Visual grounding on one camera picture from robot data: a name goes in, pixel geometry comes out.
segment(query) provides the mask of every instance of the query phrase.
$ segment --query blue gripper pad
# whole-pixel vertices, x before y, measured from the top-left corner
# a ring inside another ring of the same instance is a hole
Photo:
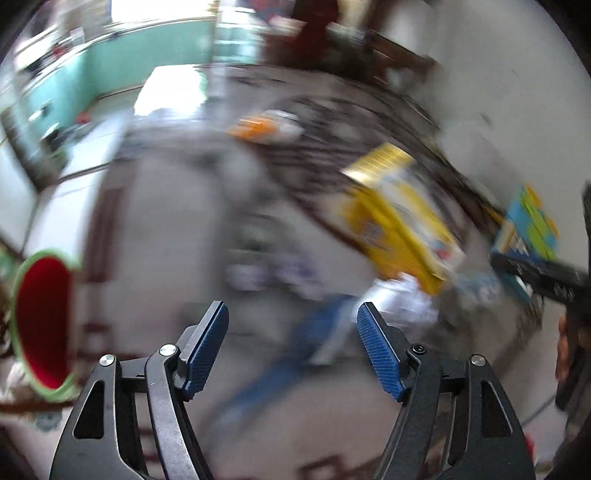
[[[228,307],[223,305],[209,323],[187,363],[187,379],[181,390],[185,401],[192,400],[195,393],[201,392],[205,387],[209,372],[212,370],[228,331],[228,323]]]
[[[361,305],[357,312],[357,330],[382,388],[391,394],[394,400],[402,401],[405,389],[400,381],[398,359],[365,305]]]

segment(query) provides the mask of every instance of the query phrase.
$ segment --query black cable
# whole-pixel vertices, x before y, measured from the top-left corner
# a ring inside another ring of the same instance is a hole
[[[554,400],[556,399],[556,394],[553,393],[552,395],[549,396],[549,398],[547,400],[545,400],[544,403],[542,403],[542,405],[540,405],[537,410],[535,412],[533,412],[529,417],[527,417],[524,421],[521,422],[521,428],[524,429],[526,428],[531,422],[533,422],[537,417],[540,416],[540,414],[547,409],[550,405],[552,405],[552,403],[554,403]]]

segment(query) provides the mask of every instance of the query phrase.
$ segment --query metal screw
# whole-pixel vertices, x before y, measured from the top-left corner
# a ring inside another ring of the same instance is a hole
[[[417,355],[422,355],[426,351],[427,351],[427,348],[420,343],[415,343],[413,345],[413,352],[415,352]]]
[[[470,361],[472,362],[472,365],[476,365],[477,367],[484,367],[484,364],[486,363],[486,359],[482,355],[472,355]]]
[[[103,355],[102,357],[100,357],[99,363],[103,366],[103,367],[108,367],[110,364],[112,364],[115,361],[115,356],[111,355],[110,353],[108,355]]]
[[[173,345],[172,343],[167,343],[160,347],[160,355],[162,356],[171,356],[174,352],[177,351],[177,346]]]

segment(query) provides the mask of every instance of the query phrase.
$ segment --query window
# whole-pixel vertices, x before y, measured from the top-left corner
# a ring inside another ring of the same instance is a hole
[[[211,15],[215,0],[111,0],[113,23],[205,17]]]

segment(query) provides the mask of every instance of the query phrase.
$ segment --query yellow box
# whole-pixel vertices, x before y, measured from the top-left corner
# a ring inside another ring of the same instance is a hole
[[[407,168],[413,161],[403,150],[384,144],[345,169],[343,173],[357,185],[350,191],[352,198],[343,214],[382,277],[397,278],[405,272],[414,276],[426,293],[437,294],[463,259],[463,252],[420,192],[406,183],[404,176],[396,177],[397,169]],[[384,179],[386,188],[381,188]],[[432,241],[426,242],[421,232],[428,232],[426,237]],[[437,251],[433,243],[441,249]],[[449,254],[451,264],[444,253]]]

